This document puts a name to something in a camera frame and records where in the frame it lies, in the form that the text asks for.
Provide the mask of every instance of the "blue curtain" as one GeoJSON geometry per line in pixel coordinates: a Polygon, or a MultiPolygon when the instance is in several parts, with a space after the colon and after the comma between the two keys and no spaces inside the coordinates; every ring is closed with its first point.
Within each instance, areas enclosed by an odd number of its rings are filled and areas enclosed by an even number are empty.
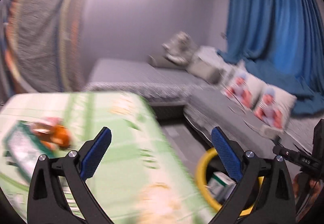
{"type": "Polygon", "coordinates": [[[219,54],[297,96],[292,114],[324,110],[323,23],[316,0],[230,0],[228,51],[219,54]]]}

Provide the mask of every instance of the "wall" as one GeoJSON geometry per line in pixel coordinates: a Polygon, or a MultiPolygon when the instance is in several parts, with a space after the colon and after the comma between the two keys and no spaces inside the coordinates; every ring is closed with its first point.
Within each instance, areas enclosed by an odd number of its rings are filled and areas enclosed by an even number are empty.
{"type": "MultiPolygon", "coordinates": [[[[317,4],[324,22],[324,1],[317,0],[317,4]]],[[[221,33],[226,33],[228,10],[229,0],[214,0],[213,19],[207,45],[216,47],[222,51],[227,50],[227,41],[221,37],[221,33]]]]}
{"type": "Polygon", "coordinates": [[[184,30],[198,45],[208,40],[213,0],[87,0],[81,60],[88,77],[98,58],[145,61],[184,30]]]}

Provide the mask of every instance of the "metal screw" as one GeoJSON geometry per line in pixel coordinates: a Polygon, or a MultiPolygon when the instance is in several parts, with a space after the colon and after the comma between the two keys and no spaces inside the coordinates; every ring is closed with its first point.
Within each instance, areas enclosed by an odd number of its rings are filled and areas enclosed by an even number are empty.
{"type": "Polygon", "coordinates": [[[284,158],[281,155],[277,155],[276,159],[278,162],[282,162],[284,160],[284,158]]]}
{"type": "Polygon", "coordinates": [[[44,161],[46,159],[46,154],[42,154],[38,158],[40,161],[44,161]]]}
{"type": "Polygon", "coordinates": [[[254,152],[252,152],[252,151],[247,151],[245,154],[246,154],[246,156],[247,156],[248,158],[252,158],[252,157],[254,157],[254,152]]]}
{"type": "Polygon", "coordinates": [[[70,151],[69,152],[69,157],[76,157],[77,156],[77,151],[70,151]]]}

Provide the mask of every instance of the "hanging blanket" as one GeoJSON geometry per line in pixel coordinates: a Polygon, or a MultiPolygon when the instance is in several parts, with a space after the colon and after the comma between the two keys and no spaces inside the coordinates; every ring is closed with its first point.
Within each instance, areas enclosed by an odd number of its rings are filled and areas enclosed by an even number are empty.
{"type": "Polygon", "coordinates": [[[1,0],[0,100],[15,93],[78,91],[84,0],[1,0]]]}

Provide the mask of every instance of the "blue gripper pad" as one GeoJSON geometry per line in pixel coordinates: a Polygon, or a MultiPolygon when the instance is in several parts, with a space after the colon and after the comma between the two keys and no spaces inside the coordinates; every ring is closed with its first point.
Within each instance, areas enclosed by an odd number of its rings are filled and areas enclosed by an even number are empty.
{"type": "Polygon", "coordinates": [[[243,177],[241,171],[241,161],[238,159],[232,148],[229,146],[217,128],[212,130],[212,144],[218,152],[218,156],[221,159],[229,177],[235,179],[236,182],[239,182],[243,177]]]}
{"type": "Polygon", "coordinates": [[[83,181],[93,177],[110,144],[111,131],[106,128],[82,160],[80,176],[83,181]]]}

